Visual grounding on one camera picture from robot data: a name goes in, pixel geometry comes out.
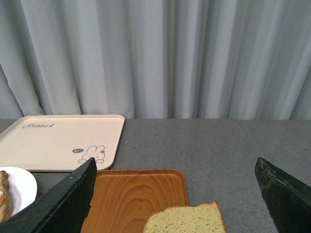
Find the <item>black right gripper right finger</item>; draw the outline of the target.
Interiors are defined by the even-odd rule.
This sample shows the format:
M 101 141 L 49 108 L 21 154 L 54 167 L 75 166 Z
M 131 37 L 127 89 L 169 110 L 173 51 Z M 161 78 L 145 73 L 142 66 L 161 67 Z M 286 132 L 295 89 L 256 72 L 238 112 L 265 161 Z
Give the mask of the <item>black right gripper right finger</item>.
M 279 233 L 311 231 L 311 188 L 259 157 L 255 165 L 262 198 Z

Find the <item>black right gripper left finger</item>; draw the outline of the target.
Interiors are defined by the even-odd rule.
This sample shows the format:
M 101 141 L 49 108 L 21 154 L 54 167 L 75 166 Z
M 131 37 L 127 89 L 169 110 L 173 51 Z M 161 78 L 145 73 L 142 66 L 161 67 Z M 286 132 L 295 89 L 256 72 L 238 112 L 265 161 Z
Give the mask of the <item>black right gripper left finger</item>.
M 97 166 L 88 159 L 28 207 L 0 225 L 2 233 L 79 233 L 90 211 Z

